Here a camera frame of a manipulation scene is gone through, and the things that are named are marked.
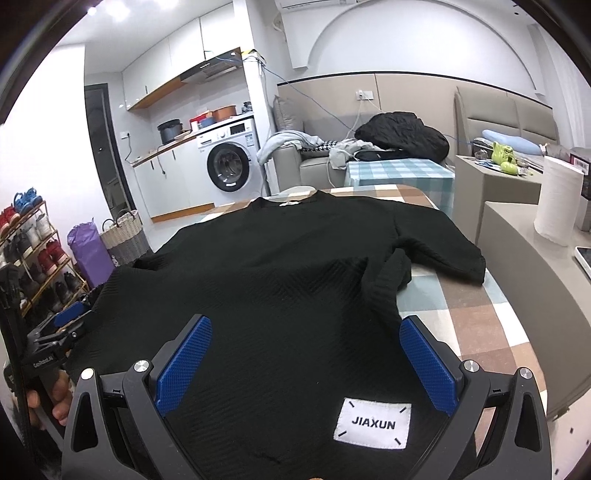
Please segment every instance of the power outlet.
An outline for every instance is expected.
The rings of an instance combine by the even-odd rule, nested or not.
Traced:
[[[373,100],[374,93],[371,90],[357,90],[355,92],[355,98],[357,100]]]

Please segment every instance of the human hand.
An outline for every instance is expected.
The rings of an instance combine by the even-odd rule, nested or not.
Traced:
[[[70,391],[70,378],[63,370],[60,370],[60,375],[51,389],[50,396],[56,402],[52,410],[53,416],[60,423],[60,425],[66,426],[68,414],[70,413],[70,405],[72,404],[72,392]],[[37,393],[35,390],[29,390],[27,392],[27,404],[29,406],[29,418],[31,419],[31,425],[38,427],[41,430],[45,430],[45,425],[41,423],[39,417],[34,411],[35,408],[39,408],[41,406],[41,398],[39,397],[39,393]]]

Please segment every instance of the purple bag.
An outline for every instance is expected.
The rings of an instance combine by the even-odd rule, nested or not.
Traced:
[[[105,244],[100,239],[94,219],[76,225],[68,233],[68,245],[82,274],[92,288],[105,283],[115,269]]]

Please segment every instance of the woven basket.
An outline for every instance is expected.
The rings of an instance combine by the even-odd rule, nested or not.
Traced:
[[[105,224],[113,224],[105,230]],[[100,238],[115,265],[127,265],[151,252],[138,211],[121,210],[115,220],[108,218],[102,225]]]

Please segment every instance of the smartphone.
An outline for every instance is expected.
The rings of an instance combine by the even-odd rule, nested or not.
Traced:
[[[591,278],[591,248],[575,247],[574,257],[579,261],[587,276]]]

